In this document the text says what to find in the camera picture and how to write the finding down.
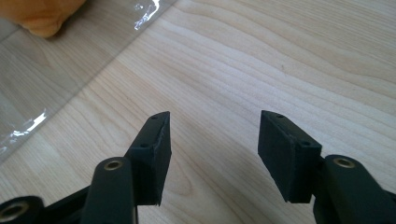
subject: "orange object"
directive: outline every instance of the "orange object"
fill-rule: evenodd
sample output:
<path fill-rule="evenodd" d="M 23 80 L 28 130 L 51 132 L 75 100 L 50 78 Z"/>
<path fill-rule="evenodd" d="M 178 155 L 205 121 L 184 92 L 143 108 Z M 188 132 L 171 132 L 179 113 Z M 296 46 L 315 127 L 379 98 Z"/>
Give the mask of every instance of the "orange object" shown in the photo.
<path fill-rule="evenodd" d="M 86 0 L 0 0 L 0 17 L 32 34 L 50 37 Z"/>

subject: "clear plastic sheet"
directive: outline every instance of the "clear plastic sheet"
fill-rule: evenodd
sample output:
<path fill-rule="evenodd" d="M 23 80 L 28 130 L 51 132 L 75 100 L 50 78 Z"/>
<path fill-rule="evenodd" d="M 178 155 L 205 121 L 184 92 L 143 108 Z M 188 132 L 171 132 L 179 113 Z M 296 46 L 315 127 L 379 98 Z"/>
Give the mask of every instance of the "clear plastic sheet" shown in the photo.
<path fill-rule="evenodd" d="M 88 0 L 43 39 L 0 19 L 0 163 L 176 0 Z"/>

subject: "stuffed toy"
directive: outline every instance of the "stuffed toy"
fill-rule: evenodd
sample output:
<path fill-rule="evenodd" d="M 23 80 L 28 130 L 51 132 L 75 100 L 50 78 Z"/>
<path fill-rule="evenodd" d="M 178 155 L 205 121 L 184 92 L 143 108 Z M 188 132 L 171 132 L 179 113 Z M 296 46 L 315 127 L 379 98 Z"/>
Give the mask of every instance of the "stuffed toy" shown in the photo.
<path fill-rule="evenodd" d="M 0 17 L 42 37 L 55 35 L 86 0 L 0 0 Z"/>

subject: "wooden surface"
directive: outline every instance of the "wooden surface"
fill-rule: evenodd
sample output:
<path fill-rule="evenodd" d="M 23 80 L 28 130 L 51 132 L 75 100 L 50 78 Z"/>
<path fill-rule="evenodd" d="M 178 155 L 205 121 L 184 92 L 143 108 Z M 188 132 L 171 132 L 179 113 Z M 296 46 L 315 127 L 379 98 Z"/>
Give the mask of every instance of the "wooden surface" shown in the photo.
<path fill-rule="evenodd" d="M 163 204 L 141 223 L 314 223 L 257 155 L 262 109 L 396 192 L 396 2 L 178 0 L 0 166 L 0 200 L 89 185 L 168 110 Z"/>

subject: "wooden table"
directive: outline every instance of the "wooden table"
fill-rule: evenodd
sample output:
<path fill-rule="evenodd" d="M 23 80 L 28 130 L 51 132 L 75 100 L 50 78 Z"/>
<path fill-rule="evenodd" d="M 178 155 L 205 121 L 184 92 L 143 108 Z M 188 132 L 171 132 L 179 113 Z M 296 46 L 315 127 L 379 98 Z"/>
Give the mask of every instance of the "wooden table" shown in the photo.
<path fill-rule="evenodd" d="M 396 2 L 178 0 L 0 166 L 0 200 L 84 188 L 170 111 L 163 203 L 141 223 L 315 223 L 257 154 L 262 109 L 396 192 Z"/>

